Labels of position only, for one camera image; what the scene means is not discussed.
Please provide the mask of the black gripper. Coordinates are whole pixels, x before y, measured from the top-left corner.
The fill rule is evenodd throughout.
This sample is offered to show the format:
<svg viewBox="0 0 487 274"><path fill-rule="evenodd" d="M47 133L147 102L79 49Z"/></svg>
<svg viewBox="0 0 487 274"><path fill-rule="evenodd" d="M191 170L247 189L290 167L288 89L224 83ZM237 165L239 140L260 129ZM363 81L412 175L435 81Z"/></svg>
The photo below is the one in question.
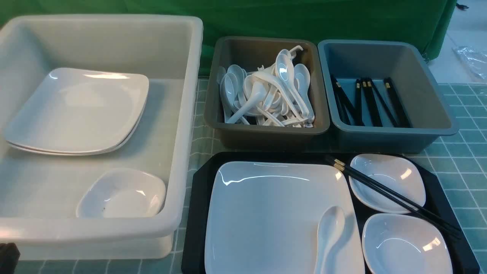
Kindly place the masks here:
<svg viewBox="0 0 487 274"><path fill-rule="evenodd" d="M14 274L20 252L15 243L0 243L0 273Z"/></svg>

